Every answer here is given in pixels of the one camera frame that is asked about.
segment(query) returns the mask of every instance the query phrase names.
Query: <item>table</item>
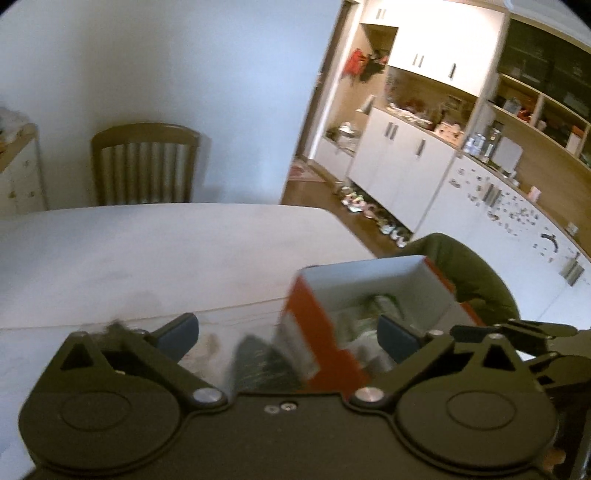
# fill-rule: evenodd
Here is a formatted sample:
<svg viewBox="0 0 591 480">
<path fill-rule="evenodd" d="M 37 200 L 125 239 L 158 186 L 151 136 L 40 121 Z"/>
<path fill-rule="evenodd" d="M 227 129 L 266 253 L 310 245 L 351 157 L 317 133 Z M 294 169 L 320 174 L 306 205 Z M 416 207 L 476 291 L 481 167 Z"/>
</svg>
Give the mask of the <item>table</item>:
<svg viewBox="0 0 591 480">
<path fill-rule="evenodd" d="M 181 364 L 216 384 L 241 337 L 272 334 L 299 269 L 370 258 L 336 217 L 304 207 L 116 206 L 0 220 L 0 478 L 33 466 L 18 411 L 71 331 L 115 319 L 152 330 L 196 312 L 201 341 Z"/>
</svg>

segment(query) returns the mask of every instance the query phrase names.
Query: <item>chair backrest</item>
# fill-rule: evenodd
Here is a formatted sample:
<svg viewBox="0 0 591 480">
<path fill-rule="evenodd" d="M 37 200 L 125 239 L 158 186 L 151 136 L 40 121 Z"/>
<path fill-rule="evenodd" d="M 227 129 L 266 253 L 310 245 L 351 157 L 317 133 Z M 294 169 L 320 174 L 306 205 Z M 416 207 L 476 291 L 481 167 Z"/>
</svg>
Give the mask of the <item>chair backrest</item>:
<svg viewBox="0 0 591 480">
<path fill-rule="evenodd" d="M 99 205 L 191 201 L 200 134 L 178 125 L 143 123 L 92 139 Z"/>
</svg>

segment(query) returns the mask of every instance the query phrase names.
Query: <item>silver bolt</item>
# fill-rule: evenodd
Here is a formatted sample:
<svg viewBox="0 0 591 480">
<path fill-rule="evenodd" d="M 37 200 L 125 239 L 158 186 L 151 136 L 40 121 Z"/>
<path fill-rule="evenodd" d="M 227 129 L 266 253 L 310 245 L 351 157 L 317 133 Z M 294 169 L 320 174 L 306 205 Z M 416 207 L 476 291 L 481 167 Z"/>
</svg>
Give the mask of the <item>silver bolt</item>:
<svg viewBox="0 0 591 480">
<path fill-rule="evenodd" d="M 280 408 L 277 405 L 267 405 L 265 407 L 265 413 L 269 415 L 277 415 L 280 412 Z"/>
<path fill-rule="evenodd" d="M 217 388 L 199 388 L 193 392 L 193 398 L 199 403 L 217 403 L 223 398 L 223 393 Z"/>
<path fill-rule="evenodd" d="M 364 403 L 377 403 L 384 399 L 386 394 L 376 387 L 363 387 L 355 392 L 355 398 Z"/>
<path fill-rule="evenodd" d="M 281 404 L 281 409 L 285 411 L 293 411 L 297 409 L 297 404 L 292 401 L 286 401 Z"/>
</svg>

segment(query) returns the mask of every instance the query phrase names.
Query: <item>red and white box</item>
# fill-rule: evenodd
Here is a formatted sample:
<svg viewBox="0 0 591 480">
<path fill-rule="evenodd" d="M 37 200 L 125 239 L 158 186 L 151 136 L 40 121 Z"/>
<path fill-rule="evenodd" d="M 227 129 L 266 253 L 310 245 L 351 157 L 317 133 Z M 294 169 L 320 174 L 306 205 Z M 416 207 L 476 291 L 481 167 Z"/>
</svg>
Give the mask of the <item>red and white box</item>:
<svg viewBox="0 0 591 480">
<path fill-rule="evenodd" d="M 405 321 L 425 331 L 482 321 L 460 305 L 453 285 L 427 257 L 380 258 L 308 267 L 296 277 L 273 341 L 310 391 L 351 395 L 370 377 L 335 339 L 339 312 L 375 295 L 396 298 Z"/>
</svg>

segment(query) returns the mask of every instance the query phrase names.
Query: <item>rug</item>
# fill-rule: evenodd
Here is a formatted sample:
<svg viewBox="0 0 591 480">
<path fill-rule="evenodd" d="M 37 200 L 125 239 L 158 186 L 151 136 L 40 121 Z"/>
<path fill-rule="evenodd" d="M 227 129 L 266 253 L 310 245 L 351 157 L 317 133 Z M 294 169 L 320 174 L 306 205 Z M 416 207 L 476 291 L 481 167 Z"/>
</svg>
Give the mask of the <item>rug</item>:
<svg viewBox="0 0 591 480">
<path fill-rule="evenodd" d="M 291 164 L 288 181 L 324 181 L 309 165 L 303 160 L 296 158 Z"/>
</svg>

